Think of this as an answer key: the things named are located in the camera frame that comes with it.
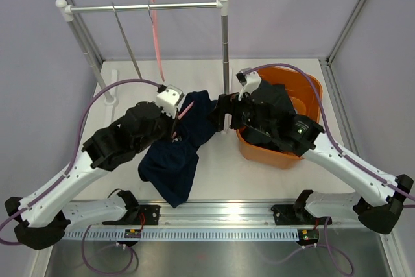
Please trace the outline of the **pink hanger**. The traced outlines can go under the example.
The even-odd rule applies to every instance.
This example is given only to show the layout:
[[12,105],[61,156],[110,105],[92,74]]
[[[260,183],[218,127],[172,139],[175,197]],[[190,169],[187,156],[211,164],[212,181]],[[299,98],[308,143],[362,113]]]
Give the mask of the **pink hanger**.
[[161,62],[161,54],[160,54],[160,43],[159,43],[159,36],[158,36],[158,15],[157,11],[153,9],[148,9],[150,21],[152,24],[152,37],[154,43],[154,52],[156,56],[156,61],[158,65],[158,70],[160,74],[161,81],[165,81],[165,75],[163,72],[162,62]]
[[177,136],[177,132],[176,132],[176,127],[178,125],[178,123],[184,118],[184,116],[190,111],[190,109],[192,109],[192,107],[194,106],[194,101],[190,102],[184,109],[182,112],[180,112],[177,116],[177,118],[175,119],[174,123],[173,123],[173,127],[172,127],[172,133],[171,133],[171,139],[174,140],[175,137]]

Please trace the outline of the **navy blue shorts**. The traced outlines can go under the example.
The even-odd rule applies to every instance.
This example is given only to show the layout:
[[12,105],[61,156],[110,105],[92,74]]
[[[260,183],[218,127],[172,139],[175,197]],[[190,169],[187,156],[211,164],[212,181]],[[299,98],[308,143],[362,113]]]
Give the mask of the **navy blue shorts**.
[[173,208],[189,198],[199,160],[198,149],[216,133],[208,119],[216,103],[206,90],[188,93],[183,108],[193,106],[179,121],[175,139],[153,143],[139,163],[140,179],[150,182]]

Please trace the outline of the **black shorts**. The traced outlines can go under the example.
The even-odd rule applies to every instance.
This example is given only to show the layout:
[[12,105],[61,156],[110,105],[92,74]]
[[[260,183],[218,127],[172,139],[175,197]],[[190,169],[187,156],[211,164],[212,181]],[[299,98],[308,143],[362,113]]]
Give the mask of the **black shorts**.
[[283,152],[279,131],[288,126],[296,113],[283,84],[261,81],[249,96],[254,110],[245,118],[247,125],[240,130],[245,142],[276,152]]

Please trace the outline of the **grey hanger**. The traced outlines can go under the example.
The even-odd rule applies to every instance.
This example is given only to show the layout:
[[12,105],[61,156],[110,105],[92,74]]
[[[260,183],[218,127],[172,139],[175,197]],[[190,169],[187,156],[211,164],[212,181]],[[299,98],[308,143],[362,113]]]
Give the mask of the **grey hanger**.
[[139,68],[139,66],[137,64],[136,58],[134,56],[134,52],[133,52],[133,50],[132,50],[132,48],[130,46],[130,43],[129,43],[128,38],[127,38],[126,33],[125,33],[125,30],[124,30],[123,25],[121,23],[121,20],[119,19],[119,15],[118,15],[118,13],[117,13],[117,11],[115,9],[115,3],[114,2],[111,2],[111,5],[112,5],[113,14],[114,14],[114,16],[116,18],[116,22],[117,22],[118,27],[119,27],[119,31],[121,33],[121,36],[123,37],[124,44],[126,45],[126,48],[127,48],[129,57],[130,57],[130,59],[131,59],[131,61],[133,63],[134,69],[136,70],[136,73],[137,73],[138,77],[139,78],[143,78],[142,77],[142,74],[141,74],[141,71],[140,71],[140,68]]

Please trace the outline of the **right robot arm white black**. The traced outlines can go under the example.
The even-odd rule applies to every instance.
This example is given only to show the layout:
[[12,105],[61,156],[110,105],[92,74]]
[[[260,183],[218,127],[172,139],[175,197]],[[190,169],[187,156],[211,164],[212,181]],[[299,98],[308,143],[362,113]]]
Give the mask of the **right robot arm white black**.
[[280,151],[323,167],[353,189],[345,194],[303,191],[294,206],[294,217],[299,222],[320,217],[357,219],[379,234],[389,234],[397,224],[413,179],[379,170],[345,149],[328,129],[297,114],[288,96],[261,101],[250,95],[220,95],[208,118],[221,131],[227,114],[231,116],[232,129],[252,129],[266,136]]

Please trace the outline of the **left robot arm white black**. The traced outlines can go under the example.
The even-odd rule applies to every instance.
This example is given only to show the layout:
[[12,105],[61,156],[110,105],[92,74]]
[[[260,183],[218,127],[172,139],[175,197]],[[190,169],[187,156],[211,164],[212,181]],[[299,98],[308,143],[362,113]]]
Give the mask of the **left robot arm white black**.
[[90,184],[130,162],[159,139],[170,138],[177,123],[173,104],[139,102],[109,126],[97,130],[67,169],[33,195],[10,197],[8,215],[17,221],[18,245],[34,250],[50,247],[77,228],[93,224],[132,224],[140,207],[131,191],[121,190],[107,199],[74,203]]

